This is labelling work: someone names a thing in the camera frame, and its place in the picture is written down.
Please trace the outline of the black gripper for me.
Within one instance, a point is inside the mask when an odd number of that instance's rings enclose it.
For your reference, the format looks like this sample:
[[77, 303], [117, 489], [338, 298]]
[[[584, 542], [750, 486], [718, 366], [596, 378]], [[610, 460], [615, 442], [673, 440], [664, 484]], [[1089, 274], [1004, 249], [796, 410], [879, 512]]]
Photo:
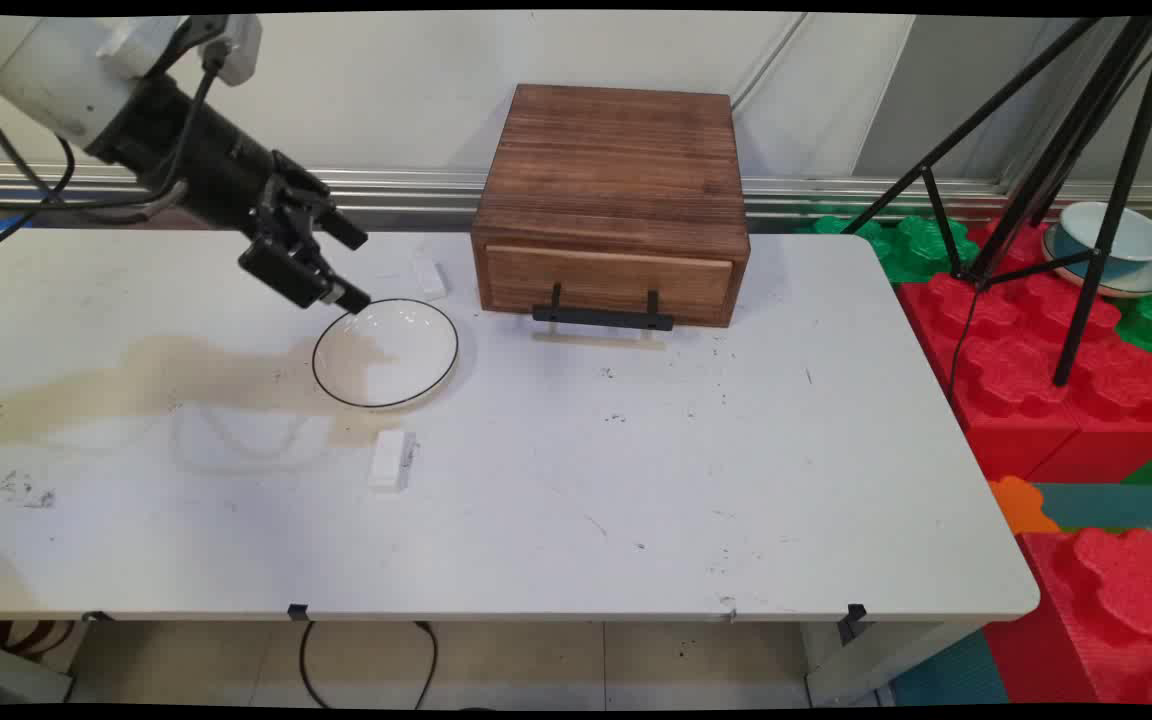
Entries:
[[253, 141], [209, 105], [185, 120], [191, 97], [169, 76], [142, 79], [124, 109], [88, 152], [123, 165], [147, 190], [157, 190], [175, 169], [184, 181], [180, 209], [212, 227], [247, 234], [250, 247], [238, 266], [296, 306], [334, 305], [358, 314], [372, 302], [334, 270], [314, 232], [326, 232], [355, 251], [367, 242], [314, 173], [280, 152], [280, 179], [288, 204], [297, 209], [257, 209], [270, 177], [273, 152]]

